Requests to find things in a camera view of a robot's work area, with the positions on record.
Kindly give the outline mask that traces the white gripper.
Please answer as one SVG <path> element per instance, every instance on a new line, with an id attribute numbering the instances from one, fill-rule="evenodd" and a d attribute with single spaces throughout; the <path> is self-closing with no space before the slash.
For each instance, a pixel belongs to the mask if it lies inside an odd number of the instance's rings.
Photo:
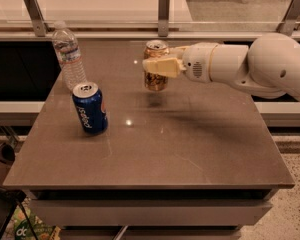
<path id="1" fill-rule="evenodd" d="M 173 57 L 145 59 L 142 65 L 147 73 L 176 78 L 184 71 L 191 81 L 210 83 L 209 69 L 217 46 L 218 43 L 202 42 L 189 47 L 171 47 L 169 54 Z"/>

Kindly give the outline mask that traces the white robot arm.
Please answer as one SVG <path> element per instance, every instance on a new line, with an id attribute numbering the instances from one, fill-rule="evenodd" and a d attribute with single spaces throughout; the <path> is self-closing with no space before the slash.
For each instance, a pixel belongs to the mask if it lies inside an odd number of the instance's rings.
<path id="1" fill-rule="evenodd" d="M 265 99 L 288 94 L 300 102 L 300 44 L 279 33 L 249 46 L 201 42 L 173 47 L 168 55 L 143 61 L 148 73 L 200 83 L 223 83 Z"/>

